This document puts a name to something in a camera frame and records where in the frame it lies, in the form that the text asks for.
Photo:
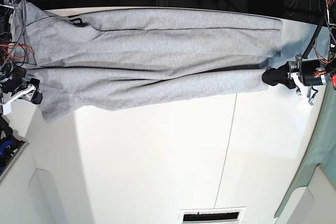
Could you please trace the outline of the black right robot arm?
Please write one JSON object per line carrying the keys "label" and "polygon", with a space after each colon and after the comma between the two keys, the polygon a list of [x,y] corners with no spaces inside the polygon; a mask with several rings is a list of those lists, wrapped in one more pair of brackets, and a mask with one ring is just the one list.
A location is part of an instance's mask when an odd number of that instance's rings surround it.
{"label": "black right robot arm", "polygon": [[[22,29],[14,36],[14,17],[17,9],[22,6]],[[43,95],[40,92],[40,81],[32,78],[25,81],[26,69],[23,67],[32,48],[22,44],[27,20],[24,0],[1,0],[1,110],[17,99],[41,104]]]}

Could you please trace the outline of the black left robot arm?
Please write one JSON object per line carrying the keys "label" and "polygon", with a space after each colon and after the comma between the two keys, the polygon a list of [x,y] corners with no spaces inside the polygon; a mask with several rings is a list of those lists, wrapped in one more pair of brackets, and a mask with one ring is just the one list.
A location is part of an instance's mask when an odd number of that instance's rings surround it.
{"label": "black left robot arm", "polygon": [[[278,68],[270,68],[262,74],[262,81],[270,86],[285,85],[288,89],[297,88],[298,82],[306,87],[314,87],[331,82],[335,88],[335,0],[324,0],[324,11],[321,13],[317,27],[302,55],[295,61],[288,61]],[[330,42],[328,55],[322,56],[317,51],[317,39],[322,26],[328,28]]]}

